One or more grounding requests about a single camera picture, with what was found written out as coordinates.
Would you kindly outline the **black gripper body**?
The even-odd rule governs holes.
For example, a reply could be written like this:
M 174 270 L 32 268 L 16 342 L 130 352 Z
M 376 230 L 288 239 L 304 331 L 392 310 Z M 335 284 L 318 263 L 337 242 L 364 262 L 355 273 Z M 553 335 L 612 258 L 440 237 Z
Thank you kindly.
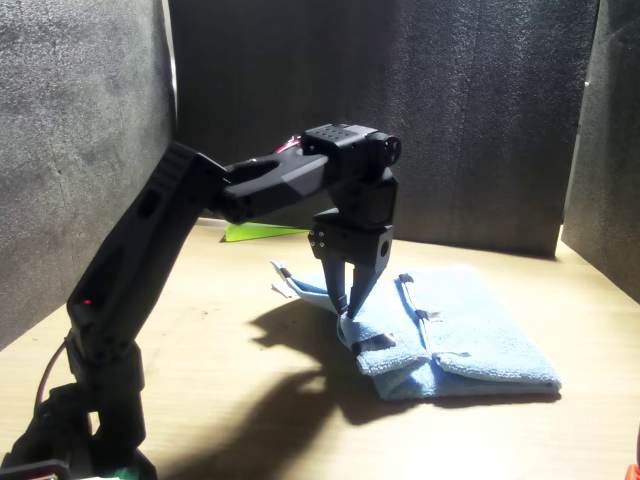
M 381 273 L 389 261 L 393 233 L 392 224 L 358 226 L 333 208 L 314 216 L 309 243 L 317 259 L 334 259 Z

